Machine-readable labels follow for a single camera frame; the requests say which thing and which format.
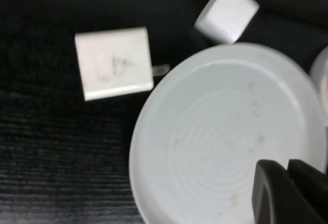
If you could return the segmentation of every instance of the wood grain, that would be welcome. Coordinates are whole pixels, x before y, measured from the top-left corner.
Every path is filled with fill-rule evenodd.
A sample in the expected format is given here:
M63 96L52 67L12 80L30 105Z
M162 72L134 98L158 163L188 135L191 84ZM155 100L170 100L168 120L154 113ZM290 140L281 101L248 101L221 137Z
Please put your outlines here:
M127 166L133 97L84 102L73 33L0 21L0 223L143 223Z

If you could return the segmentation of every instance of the concentric ring pattern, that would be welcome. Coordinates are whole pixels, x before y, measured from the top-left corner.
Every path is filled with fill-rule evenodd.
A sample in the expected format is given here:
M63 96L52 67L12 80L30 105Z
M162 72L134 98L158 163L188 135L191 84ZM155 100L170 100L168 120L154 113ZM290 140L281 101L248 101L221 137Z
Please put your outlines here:
M172 134L168 162L184 197L199 205L209 199L230 208L252 187L249 155L258 138L250 120L252 97L233 90L211 92L192 102Z

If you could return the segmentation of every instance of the dark wooden surface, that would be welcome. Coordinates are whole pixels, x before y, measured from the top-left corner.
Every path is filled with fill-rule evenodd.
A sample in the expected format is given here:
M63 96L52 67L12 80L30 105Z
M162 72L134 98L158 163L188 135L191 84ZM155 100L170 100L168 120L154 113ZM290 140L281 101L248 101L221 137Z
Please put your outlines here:
M104 15L88 4L76 8L80 18L70 10L81 6L75 0L60 9L53 0L8 0L12 4L7 6L4 1L0 223L143 223L130 190L127 162L133 126L149 93L84 102L74 32L146 25L153 64L174 66L209 45L192 30L207 0L153 0L153 10L136 7L148 0L122 0L129 2L122 8L112 5L116 12L105 8L111 5L105 0L99 2ZM52 13L36 11L32 19L34 1L36 10L44 2ZM280 50L307 71L328 45L328 29L261 10L240 41Z

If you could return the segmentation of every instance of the white power adapter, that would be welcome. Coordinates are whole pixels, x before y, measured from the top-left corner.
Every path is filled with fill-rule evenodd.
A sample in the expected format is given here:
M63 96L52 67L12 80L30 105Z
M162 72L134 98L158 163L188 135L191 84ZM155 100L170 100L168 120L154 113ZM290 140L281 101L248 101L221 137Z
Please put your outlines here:
M231 44L239 39L258 9L254 0L210 0L195 27L218 43Z
M76 34L75 45L85 100L153 88L146 28Z

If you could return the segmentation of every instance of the black plastic object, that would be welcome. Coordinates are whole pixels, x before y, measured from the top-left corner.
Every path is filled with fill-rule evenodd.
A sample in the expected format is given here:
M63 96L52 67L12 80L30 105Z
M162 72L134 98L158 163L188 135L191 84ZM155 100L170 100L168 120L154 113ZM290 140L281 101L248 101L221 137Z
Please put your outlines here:
M256 224L327 224L328 178L300 160L260 160L253 186Z

